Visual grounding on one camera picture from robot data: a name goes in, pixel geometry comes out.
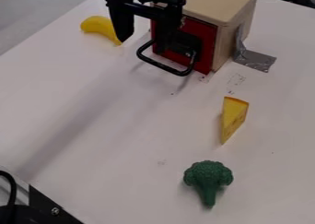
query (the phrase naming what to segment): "toy banana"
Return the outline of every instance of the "toy banana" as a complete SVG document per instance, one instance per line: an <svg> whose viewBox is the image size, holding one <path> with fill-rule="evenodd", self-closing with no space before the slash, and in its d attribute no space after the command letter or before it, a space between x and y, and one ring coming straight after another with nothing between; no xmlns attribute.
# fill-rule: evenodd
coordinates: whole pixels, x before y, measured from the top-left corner
<svg viewBox="0 0 315 224"><path fill-rule="evenodd" d="M81 23L81 29L84 32L96 32L109 40L114 42L116 45L121 45L122 42L116 36L114 27L112 26L111 20L102 16L92 16L85 19Z"/></svg>

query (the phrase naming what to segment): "green broccoli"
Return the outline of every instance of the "green broccoli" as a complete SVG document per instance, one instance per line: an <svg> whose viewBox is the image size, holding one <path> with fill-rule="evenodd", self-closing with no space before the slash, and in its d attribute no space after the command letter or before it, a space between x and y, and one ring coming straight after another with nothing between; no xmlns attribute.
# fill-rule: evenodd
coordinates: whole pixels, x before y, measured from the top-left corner
<svg viewBox="0 0 315 224"><path fill-rule="evenodd" d="M206 206L214 206L217 190L222 185L230 185L233 174L221 162L207 160L195 162L185 171L183 180L198 191Z"/></svg>

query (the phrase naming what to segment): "black handle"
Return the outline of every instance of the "black handle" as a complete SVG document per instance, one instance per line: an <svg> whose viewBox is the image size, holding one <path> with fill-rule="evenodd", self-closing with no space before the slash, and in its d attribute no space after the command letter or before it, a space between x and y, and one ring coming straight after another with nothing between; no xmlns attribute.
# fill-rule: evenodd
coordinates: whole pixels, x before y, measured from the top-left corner
<svg viewBox="0 0 315 224"><path fill-rule="evenodd" d="M192 54L191 54L191 62L189 63L189 66L187 67L186 70L183 70L183 71L179 71L179 70L176 70L175 68L172 68L170 66L167 66L167 65L163 65L162 63L160 62L157 62L149 57L146 57L142 54L142 52L144 50L146 50L148 47L152 46L156 41L155 40L151 40L147 43L145 43L143 46L141 46L137 51L136 51L136 55L138 56L138 58L140 58L141 60L151 64L151 65L154 65L158 68L161 68L169 73L172 73L176 76L179 76L179 77L186 77L188 76L193 68L194 68L194 65L196 63L196 52L195 51L192 51Z"/></svg>
<svg viewBox="0 0 315 224"><path fill-rule="evenodd" d="M1 223L9 224L11 223L11 220L14 215L14 204L17 199L17 184L14 178L5 171L0 171L0 176L5 177L8 180L11 187L10 197L6 205L6 212L4 214L3 219L1 220Z"/></svg>

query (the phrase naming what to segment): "red box panel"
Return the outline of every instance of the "red box panel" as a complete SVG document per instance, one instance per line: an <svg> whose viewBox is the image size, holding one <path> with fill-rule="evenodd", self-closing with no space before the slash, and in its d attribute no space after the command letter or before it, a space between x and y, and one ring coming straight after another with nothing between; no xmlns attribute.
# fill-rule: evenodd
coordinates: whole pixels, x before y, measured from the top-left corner
<svg viewBox="0 0 315 224"><path fill-rule="evenodd" d="M155 21L151 21L152 39L155 37ZM199 37L203 41L203 49L199 62L196 63L194 70L203 74L208 74L212 69L214 52L216 47L216 31L217 27L201 20L185 16L184 24L180 28L181 31L190 33ZM156 46L153 45L153 53L156 53ZM166 57L180 65L188 66L190 58L167 50L163 54Z"/></svg>

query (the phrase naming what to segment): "box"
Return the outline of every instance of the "box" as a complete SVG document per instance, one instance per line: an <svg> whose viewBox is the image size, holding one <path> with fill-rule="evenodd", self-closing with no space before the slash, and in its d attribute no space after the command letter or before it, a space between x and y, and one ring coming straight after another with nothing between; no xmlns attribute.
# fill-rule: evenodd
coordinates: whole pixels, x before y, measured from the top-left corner
<svg viewBox="0 0 315 224"><path fill-rule="evenodd" d="M194 68L196 71L207 75L226 62L234 53L235 33L240 24L244 24L242 39L248 36L255 5L256 0L187 0L181 31L193 34L203 42L200 61ZM152 35L155 35L154 22ZM182 65L190 63L189 57L170 50L162 55Z"/></svg>

